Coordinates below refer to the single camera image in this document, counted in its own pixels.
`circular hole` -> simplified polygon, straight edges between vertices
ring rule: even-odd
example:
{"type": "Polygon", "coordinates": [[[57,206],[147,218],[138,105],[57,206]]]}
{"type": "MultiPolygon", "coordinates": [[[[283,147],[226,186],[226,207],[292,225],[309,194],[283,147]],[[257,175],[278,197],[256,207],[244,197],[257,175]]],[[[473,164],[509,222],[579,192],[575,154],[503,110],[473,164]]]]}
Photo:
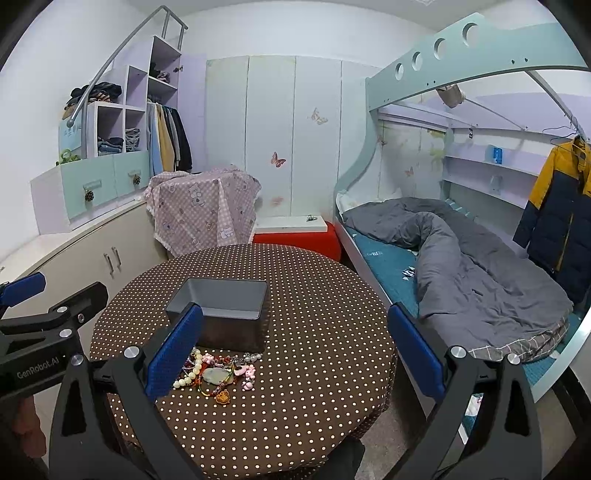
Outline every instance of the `circular hole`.
{"type": "Polygon", "coordinates": [[[404,75],[404,65],[402,65],[402,63],[399,63],[398,65],[396,65],[396,79],[400,80],[403,75],[404,75]]]}
{"type": "Polygon", "coordinates": [[[416,71],[419,71],[422,66],[423,66],[423,55],[421,55],[421,52],[418,51],[413,55],[413,69],[415,69],[416,71]]]}
{"type": "Polygon", "coordinates": [[[475,23],[468,23],[462,30],[462,37],[464,43],[469,47],[473,47],[478,40],[478,25],[475,23]]]}
{"type": "Polygon", "coordinates": [[[445,49],[446,49],[445,38],[439,38],[435,42],[435,47],[433,48],[433,53],[435,54],[435,58],[437,60],[441,60],[445,56],[445,49]]]}

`blue gripper pad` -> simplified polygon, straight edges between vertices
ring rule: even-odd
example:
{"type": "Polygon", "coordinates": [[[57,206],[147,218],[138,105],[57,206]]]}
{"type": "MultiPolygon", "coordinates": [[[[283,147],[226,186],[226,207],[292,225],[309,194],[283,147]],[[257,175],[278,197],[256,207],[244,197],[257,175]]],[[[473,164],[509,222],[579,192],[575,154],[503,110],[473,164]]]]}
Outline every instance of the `blue gripper pad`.
{"type": "Polygon", "coordinates": [[[443,367],[412,320],[397,305],[388,310],[388,331],[421,392],[440,402],[445,396],[443,367]]]}
{"type": "Polygon", "coordinates": [[[6,285],[0,296],[0,305],[14,307],[43,290],[45,290],[45,277],[42,273],[34,273],[6,285]]]}
{"type": "Polygon", "coordinates": [[[199,339],[202,325],[203,312],[201,307],[194,305],[168,334],[148,366],[145,392],[151,401],[168,395],[191,349],[199,339]]]}

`pile of jewelry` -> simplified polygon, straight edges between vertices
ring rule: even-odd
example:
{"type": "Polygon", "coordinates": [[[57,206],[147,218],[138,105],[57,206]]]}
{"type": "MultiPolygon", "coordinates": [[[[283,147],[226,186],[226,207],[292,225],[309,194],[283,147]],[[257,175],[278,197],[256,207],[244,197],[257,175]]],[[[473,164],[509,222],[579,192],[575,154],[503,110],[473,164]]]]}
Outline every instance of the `pile of jewelry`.
{"type": "Polygon", "coordinates": [[[226,405],[230,403],[226,387],[237,384],[240,377],[244,377],[242,391],[254,390],[256,368],[253,364],[261,358],[260,353],[246,353],[242,357],[202,355],[197,348],[193,348],[173,387],[197,387],[204,397],[216,397],[218,403],[226,405]],[[211,393],[204,392],[203,383],[217,387],[211,393]]]}

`gray comforter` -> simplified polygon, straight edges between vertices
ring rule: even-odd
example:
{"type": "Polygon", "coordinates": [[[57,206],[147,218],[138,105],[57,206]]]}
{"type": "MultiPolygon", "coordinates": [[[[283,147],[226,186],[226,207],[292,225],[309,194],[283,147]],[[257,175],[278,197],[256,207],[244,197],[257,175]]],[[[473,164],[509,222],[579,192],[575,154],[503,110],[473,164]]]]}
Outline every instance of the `gray comforter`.
{"type": "Polygon", "coordinates": [[[530,260],[439,200],[368,203],[343,214],[345,225],[403,248],[418,248],[420,321],[477,358],[542,358],[566,333],[573,304],[530,260]]]}

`metal bolt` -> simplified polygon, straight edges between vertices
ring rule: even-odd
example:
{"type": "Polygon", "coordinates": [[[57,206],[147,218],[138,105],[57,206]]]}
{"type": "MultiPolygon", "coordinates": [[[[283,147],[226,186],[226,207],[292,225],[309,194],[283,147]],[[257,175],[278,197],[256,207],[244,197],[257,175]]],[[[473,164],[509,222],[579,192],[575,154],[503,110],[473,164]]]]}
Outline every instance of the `metal bolt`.
{"type": "Polygon", "coordinates": [[[80,355],[79,353],[77,353],[76,355],[74,355],[72,357],[72,360],[70,360],[70,362],[72,362],[72,365],[74,365],[75,367],[77,367],[78,365],[80,365],[83,361],[84,361],[84,356],[83,355],[80,355]]]}
{"type": "Polygon", "coordinates": [[[456,358],[464,358],[466,356],[466,350],[463,349],[461,346],[453,346],[452,356],[456,358]]]}
{"type": "Polygon", "coordinates": [[[139,348],[137,348],[135,345],[129,346],[125,349],[125,352],[123,352],[123,354],[127,358],[135,358],[139,355],[139,348]]]}
{"type": "Polygon", "coordinates": [[[509,363],[513,365],[519,365],[521,363],[519,355],[516,355],[515,353],[510,353],[507,355],[507,360],[509,360],[509,363]]]}

